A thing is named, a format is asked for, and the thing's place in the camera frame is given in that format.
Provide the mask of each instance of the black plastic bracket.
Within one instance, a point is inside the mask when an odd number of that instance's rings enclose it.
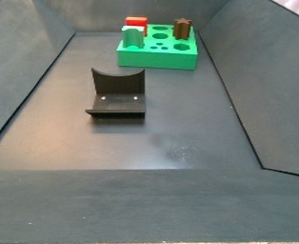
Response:
[[[112,75],[95,69],[95,104],[88,114],[146,114],[146,70],[128,75]]]

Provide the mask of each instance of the foam block hole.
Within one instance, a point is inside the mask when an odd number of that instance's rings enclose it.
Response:
[[[191,49],[191,47],[190,47],[190,45],[187,45],[187,44],[182,44],[182,43],[179,43],[179,44],[175,44],[175,49],[176,49],[176,50],[180,50],[180,51],[187,51],[187,50]]]
[[[170,37],[170,35],[166,33],[158,33],[154,35],[155,39],[167,39],[168,37]]]

